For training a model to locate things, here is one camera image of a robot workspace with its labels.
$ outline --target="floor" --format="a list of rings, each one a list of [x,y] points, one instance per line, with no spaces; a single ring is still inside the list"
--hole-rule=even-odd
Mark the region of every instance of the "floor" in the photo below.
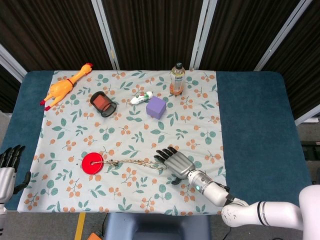
[[[6,132],[9,118],[0,114],[0,144]],[[320,141],[320,123],[301,124],[297,127],[302,141]],[[312,179],[315,179],[316,169],[320,161],[308,162]],[[71,240],[75,238],[78,213],[17,213],[9,212],[4,227],[4,240]],[[86,213],[82,231],[83,240],[88,239],[91,233],[101,231],[106,213]],[[229,231],[220,215],[211,216],[211,236],[213,240],[222,240]],[[226,240],[301,240],[299,230],[246,225],[235,227]]]

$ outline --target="rubber chicken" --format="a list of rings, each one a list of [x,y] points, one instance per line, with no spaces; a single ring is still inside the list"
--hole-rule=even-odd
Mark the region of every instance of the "rubber chicken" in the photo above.
[[[54,98],[53,102],[49,106],[46,106],[44,110],[48,111],[55,104],[64,99],[64,97],[74,88],[75,82],[92,71],[92,66],[93,64],[88,62],[82,66],[81,70],[76,75],[53,84],[49,89],[49,95],[40,102],[40,105],[45,105],[46,101]]]

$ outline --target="toy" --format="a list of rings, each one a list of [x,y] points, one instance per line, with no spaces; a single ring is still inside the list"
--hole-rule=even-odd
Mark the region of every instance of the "toy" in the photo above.
[[[139,96],[135,96],[134,98],[131,99],[130,103],[132,105],[137,105],[142,102],[145,102],[153,97],[152,91],[147,91],[146,93],[141,93]]]
[[[113,102],[103,91],[97,91],[90,98],[90,103],[106,118],[114,113],[117,104]]]
[[[146,113],[156,119],[160,119],[164,111],[166,110],[167,103],[162,99],[154,96],[150,99],[146,105]]]
[[[103,160],[102,156],[97,152],[88,153],[82,160],[82,170],[86,174],[96,174],[104,167]]]
[[[82,66],[81,70],[76,75],[53,84],[49,89],[49,95],[40,102],[40,105],[44,105],[46,101],[51,98],[55,99],[49,106],[46,106],[44,110],[48,111],[55,104],[64,99],[64,97],[74,88],[75,82],[79,80],[83,75],[87,75],[92,71],[92,66],[92,63],[86,63]]]

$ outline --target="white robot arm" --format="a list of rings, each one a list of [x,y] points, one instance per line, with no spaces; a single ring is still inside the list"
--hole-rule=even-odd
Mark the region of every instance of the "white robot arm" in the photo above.
[[[304,188],[299,195],[300,207],[289,202],[260,201],[248,205],[229,194],[229,188],[214,182],[184,154],[173,147],[156,151],[154,158],[165,164],[176,176],[172,184],[188,179],[195,189],[210,202],[223,207],[221,216],[225,224],[239,227],[247,224],[303,230],[303,240],[320,239],[320,185]]]
[[[28,171],[25,175],[24,182],[15,187],[16,174],[20,163],[20,157],[25,146],[15,146],[8,148],[0,155],[0,239],[3,234],[7,210],[7,203],[13,194],[28,186],[31,173]]]

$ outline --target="purple cube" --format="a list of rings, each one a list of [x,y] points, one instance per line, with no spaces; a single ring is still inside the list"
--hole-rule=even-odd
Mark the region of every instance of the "purple cube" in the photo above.
[[[164,111],[166,110],[167,103],[162,99],[153,96],[149,103],[146,105],[146,113],[151,117],[160,119]]]

